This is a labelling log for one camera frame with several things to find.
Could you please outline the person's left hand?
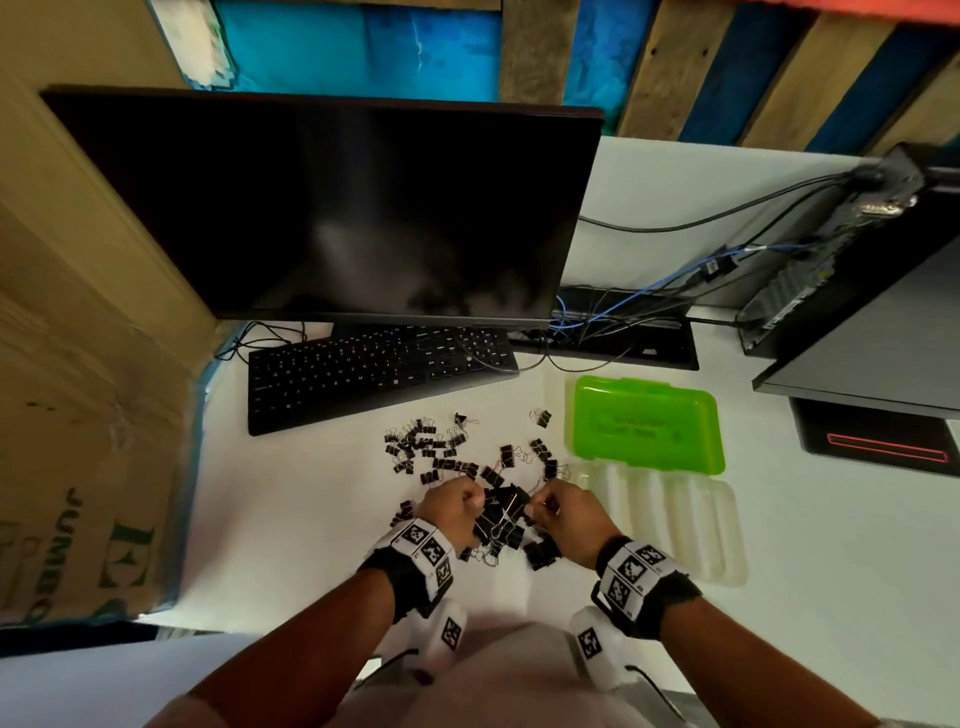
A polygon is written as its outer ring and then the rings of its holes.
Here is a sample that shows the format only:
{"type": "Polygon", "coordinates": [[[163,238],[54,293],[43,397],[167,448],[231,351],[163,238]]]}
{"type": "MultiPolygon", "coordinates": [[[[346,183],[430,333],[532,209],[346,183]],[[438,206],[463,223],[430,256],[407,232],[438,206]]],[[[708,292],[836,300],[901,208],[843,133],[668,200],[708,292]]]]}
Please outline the person's left hand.
{"type": "Polygon", "coordinates": [[[462,475],[427,491],[414,507],[414,516],[438,528],[460,553],[479,547],[474,528],[485,509],[485,502],[485,489],[472,478],[462,475]]]}

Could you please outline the person's right hand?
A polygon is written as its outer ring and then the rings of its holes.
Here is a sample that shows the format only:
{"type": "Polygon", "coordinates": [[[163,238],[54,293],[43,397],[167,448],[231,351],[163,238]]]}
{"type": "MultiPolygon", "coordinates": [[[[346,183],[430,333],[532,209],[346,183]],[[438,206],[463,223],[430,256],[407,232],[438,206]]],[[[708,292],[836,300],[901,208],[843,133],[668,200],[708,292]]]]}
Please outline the person's right hand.
{"type": "Polygon", "coordinates": [[[547,483],[564,484],[560,506],[564,532],[561,537],[551,538],[564,558],[595,571],[601,552],[609,542],[622,537],[622,531],[593,492],[566,480],[553,479],[547,483]]]}

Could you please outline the large black binder clip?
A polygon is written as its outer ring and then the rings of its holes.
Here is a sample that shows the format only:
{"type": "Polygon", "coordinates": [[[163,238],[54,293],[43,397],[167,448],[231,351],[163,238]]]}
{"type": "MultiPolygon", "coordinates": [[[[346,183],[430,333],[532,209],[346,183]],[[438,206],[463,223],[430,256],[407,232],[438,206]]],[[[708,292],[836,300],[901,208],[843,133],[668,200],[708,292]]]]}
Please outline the large black binder clip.
{"type": "Polygon", "coordinates": [[[522,488],[509,485],[486,489],[484,509],[474,523],[474,534],[482,546],[492,542],[517,550],[523,539],[525,508],[531,496],[522,488]]]}

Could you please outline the person's left forearm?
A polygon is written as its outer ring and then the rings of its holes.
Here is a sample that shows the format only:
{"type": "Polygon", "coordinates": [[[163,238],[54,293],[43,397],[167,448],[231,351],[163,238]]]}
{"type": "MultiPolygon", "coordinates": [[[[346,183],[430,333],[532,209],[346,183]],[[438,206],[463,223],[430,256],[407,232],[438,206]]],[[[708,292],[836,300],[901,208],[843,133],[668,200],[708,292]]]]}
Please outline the person's left forearm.
{"type": "Polygon", "coordinates": [[[388,575],[362,568],[175,698],[146,728],[320,728],[394,616],[388,575]]]}

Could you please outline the person's right forearm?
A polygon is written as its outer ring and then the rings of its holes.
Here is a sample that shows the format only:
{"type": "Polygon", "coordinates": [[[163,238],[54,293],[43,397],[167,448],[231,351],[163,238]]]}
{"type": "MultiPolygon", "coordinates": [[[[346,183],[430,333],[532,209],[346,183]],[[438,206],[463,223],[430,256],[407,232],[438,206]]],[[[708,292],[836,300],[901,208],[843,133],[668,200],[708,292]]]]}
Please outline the person's right forearm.
{"type": "Polygon", "coordinates": [[[882,720],[702,597],[666,608],[660,641],[721,728],[880,728],[882,720]]]}

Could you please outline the pile of black binder clips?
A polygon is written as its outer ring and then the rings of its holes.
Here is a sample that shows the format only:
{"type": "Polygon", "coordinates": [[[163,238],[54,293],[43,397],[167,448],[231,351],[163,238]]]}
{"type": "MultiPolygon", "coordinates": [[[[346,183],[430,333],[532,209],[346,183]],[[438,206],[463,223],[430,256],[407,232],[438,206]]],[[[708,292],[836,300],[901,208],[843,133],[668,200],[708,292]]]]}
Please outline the pile of black binder clips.
{"type": "MultiPolygon", "coordinates": [[[[477,420],[455,413],[452,425],[441,430],[431,418],[416,418],[404,428],[388,430],[384,436],[385,453],[392,460],[391,469],[399,476],[414,477],[425,489],[432,489],[455,477],[467,476],[485,490],[513,485],[526,491],[530,497],[550,480],[570,474],[570,467],[562,464],[546,441],[534,437],[528,443],[505,443],[498,446],[491,464],[480,464],[467,457],[470,442],[468,425],[477,420]]],[[[538,572],[561,560],[556,542],[542,534],[525,515],[519,522],[524,527],[518,549],[499,542],[457,553],[462,562],[476,561],[488,567],[499,565],[502,552],[521,552],[529,568],[538,572]]]]}

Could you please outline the left marker wrist band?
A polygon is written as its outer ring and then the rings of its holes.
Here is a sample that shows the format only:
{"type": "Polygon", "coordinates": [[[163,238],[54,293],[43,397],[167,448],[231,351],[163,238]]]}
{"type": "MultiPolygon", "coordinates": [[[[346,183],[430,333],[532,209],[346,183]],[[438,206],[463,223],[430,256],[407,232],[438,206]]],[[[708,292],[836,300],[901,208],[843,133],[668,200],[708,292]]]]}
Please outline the left marker wrist band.
{"type": "Polygon", "coordinates": [[[366,553],[360,571],[375,570],[390,582],[392,624],[411,612],[429,618],[453,583],[456,552],[436,525],[418,517],[398,520],[366,553]]]}

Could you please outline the marker wrist band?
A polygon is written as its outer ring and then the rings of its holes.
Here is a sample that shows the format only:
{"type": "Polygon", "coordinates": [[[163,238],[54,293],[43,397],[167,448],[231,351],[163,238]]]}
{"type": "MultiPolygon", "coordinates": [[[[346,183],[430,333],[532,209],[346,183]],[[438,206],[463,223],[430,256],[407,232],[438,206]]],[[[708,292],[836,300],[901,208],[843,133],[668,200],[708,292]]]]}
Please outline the marker wrist band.
{"type": "Polygon", "coordinates": [[[429,618],[453,583],[456,552],[436,525],[418,517],[398,520],[366,553],[360,571],[375,570],[390,582],[392,624],[411,612],[429,618]]]}
{"type": "Polygon", "coordinates": [[[590,599],[628,638],[659,642],[669,608],[701,598],[685,569],[651,543],[610,538],[595,563],[590,599]]]}

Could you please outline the right marker wrist band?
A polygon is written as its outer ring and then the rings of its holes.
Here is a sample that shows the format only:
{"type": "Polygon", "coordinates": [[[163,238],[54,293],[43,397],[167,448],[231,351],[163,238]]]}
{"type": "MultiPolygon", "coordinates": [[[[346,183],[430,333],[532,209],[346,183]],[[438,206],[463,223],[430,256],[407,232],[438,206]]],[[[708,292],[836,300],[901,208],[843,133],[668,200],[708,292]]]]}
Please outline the right marker wrist band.
{"type": "Polygon", "coordinates": [[[659,642],[669,608],[701,598],[685,569],[651,543],[610,538],[595,563],[590,599],[628,638],[659,642]]]}

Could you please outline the clear plastic case lid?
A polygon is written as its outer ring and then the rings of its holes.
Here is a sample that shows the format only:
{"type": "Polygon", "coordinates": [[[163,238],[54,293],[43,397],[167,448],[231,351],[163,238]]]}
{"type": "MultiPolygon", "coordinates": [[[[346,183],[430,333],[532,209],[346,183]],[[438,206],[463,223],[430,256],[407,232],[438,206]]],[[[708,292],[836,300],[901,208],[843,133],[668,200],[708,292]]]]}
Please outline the clear plastic case lid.
{"type": "Polygon", "coordinates": [[[741,588],[749,576],[733,487],[691,471],[630,467],[613,461],[568,466],[632,540],[670,554],[699,582],[741,588]]]}

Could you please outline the green plastic case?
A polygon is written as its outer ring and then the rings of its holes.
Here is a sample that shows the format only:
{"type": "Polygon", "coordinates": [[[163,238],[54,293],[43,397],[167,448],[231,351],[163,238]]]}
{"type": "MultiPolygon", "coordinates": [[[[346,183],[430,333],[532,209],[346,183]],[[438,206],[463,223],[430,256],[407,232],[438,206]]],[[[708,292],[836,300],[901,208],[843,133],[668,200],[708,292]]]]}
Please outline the green plastic case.
{"type": "Polygon", "coordinates": [[[565,384],[564,438],[583,461],[720,476],[727,461],[713,394],[583,374],[565,384]]]}

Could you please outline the black keyboard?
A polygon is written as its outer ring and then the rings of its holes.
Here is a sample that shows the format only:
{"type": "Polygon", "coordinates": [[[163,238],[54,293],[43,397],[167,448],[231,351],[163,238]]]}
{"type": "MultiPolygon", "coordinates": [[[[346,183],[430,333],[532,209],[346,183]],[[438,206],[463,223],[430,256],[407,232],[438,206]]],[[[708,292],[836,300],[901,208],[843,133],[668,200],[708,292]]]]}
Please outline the black keyboard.
{"type": "Polygon", "coordinates": [[[264,348],[247,364],[246,431],[262,436],[517,377],[508,335],[364,324],[264,348]]]}

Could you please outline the person's light shirt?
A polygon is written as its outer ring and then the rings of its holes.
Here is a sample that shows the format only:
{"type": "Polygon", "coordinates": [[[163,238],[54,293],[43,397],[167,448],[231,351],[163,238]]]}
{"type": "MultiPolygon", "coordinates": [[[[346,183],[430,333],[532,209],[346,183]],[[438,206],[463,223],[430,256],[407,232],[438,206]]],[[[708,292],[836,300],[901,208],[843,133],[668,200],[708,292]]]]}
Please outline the person's light shirt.
{"type": "Polygon", "coordinates": [[[461,644],[431,681],[396,666],[369,675],[326,728],[690,728],[642,671],[637,684],[598,689],[570,632],[529,623],[461,644]]]}

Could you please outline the black monitor stand base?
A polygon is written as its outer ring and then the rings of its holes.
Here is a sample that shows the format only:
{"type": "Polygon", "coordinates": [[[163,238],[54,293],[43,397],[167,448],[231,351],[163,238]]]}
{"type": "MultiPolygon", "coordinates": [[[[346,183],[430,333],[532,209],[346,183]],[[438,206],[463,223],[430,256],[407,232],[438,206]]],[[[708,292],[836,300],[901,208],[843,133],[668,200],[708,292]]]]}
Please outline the black monitor stand base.
{"type": "Polygon", "coordinates": [[[551,328],[514,331],[509,339],[516,351],[540,355],[547,347],[554,359],[698,371],[689,310],[678,294],[561,286],[551,328]]]}

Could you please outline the black computer monitor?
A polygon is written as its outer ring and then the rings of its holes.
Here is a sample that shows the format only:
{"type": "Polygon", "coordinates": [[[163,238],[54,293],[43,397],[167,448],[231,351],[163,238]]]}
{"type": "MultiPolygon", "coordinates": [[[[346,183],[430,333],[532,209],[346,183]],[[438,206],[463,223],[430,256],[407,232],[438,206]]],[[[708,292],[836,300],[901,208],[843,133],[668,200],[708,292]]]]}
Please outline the black computer monitor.
{"type": "Polygon", "coordinates": [[[596,107],[79,85],[40,98],[217,317],[548,323],[596,107]]]}

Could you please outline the black device with red line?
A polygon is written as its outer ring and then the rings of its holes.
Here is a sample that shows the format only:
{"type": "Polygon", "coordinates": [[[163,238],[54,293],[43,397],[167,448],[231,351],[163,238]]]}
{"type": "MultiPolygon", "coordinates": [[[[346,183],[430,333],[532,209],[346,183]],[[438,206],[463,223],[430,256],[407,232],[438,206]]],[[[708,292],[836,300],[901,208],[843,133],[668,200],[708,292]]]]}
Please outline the black device with red line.
{"type": "Polygon", "coordinates": [[[791,397],[810,455],[960,479],[960,444],[942,418],[791,397]]]}

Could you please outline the black desktop computer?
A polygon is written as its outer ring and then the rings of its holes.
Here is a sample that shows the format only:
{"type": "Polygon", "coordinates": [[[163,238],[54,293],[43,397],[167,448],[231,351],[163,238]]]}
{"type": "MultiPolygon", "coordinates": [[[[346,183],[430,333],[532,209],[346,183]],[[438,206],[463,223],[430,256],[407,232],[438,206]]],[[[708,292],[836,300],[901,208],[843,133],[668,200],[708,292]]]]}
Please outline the black desktop computer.
{"type": "Polygon", "coordinates": [[[960,142],[853,171],[738,311],[755,392],[960,421],[960,142]]]}

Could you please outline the large cardboard box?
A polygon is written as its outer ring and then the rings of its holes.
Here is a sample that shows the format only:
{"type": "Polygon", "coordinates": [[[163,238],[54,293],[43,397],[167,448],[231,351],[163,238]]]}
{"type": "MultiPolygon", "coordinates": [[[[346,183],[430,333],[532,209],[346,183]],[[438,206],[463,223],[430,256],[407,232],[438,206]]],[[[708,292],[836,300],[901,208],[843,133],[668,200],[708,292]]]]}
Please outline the large cardboard box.
{"type": "Polygon", "coordinates": [[[177,601],[221,333],[39,92],[0,66],[0,629],[177,601]]]}

